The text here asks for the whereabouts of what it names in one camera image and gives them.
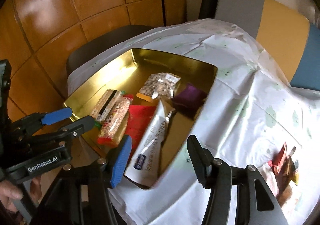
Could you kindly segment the person's left hand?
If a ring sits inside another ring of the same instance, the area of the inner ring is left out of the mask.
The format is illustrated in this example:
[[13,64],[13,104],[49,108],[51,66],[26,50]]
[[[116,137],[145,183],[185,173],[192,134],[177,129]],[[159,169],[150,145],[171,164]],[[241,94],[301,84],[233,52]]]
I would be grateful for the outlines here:
[[[1,203],[11,213],[16,213],[17,208],[13,204],[13,200],[21,200],[23,197],[22,191],[13,185],[9,181],[1,182]],[[35,177],[31,180],[30,183],[30,196],[33,199],[33,202],[39,202],[42,197],[41,191],[41,176]]]

